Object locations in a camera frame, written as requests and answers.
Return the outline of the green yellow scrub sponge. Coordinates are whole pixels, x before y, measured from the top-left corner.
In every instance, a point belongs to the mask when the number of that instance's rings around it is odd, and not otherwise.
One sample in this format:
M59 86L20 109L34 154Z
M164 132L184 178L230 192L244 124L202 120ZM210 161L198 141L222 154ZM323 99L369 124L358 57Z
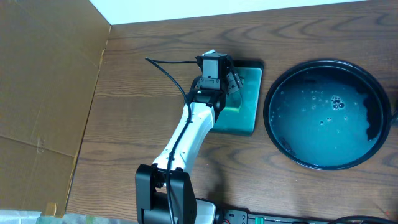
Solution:
M234 93L230 93L226 97L226 105L224 110L238 113L241 109L241 105L242 105L241 93L240 91L236 91Z

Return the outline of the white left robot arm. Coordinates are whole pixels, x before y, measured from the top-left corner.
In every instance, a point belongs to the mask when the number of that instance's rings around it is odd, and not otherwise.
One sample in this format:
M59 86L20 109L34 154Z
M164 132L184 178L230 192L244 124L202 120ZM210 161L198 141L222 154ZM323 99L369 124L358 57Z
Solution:
M141 164L135 174L139 223L220 223L222 214L213 202L195 197L190 173L206 135L224 110L236 111L241 102L225 105L225 94L242 86L237 72L211 77L203 74L199 88L184 96L179 124L169 143L151 165ZM224 81L227 91L211 89Z

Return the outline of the black rectangular water tray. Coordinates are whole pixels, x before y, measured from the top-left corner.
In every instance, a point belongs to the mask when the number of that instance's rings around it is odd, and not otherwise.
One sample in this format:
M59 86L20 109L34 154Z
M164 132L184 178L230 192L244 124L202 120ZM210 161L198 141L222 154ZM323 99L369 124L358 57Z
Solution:
M235 60L234 65L243 82L240 90L243 105L238 113L223 110L211 131L250 136L256 125L264 62L262 60Z

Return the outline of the round black serving tray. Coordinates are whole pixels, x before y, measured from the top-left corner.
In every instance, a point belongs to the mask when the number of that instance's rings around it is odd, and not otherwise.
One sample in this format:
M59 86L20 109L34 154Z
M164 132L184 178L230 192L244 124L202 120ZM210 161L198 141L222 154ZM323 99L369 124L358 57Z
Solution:
M344 170L377 153L389 134L391 104L365 69L320 59L285 71L264 101L264 126L275 147L317 170Z

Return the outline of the brown cardboard panel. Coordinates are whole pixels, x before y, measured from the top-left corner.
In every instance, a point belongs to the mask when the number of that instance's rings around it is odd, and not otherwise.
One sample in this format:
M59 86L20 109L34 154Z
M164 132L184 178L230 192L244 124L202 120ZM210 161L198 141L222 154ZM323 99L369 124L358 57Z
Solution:
M1 208L61 217L110 24L89 1L1 1Z

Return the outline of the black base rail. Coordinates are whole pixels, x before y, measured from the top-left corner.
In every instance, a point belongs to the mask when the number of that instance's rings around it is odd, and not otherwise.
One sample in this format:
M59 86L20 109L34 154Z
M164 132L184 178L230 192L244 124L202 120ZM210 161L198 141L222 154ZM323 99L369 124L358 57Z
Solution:
M298 218L260 213L248 213L243 210L223 210L215 223L222 224L397 224L396 221L366 215L353 215L325 220L316 218Z

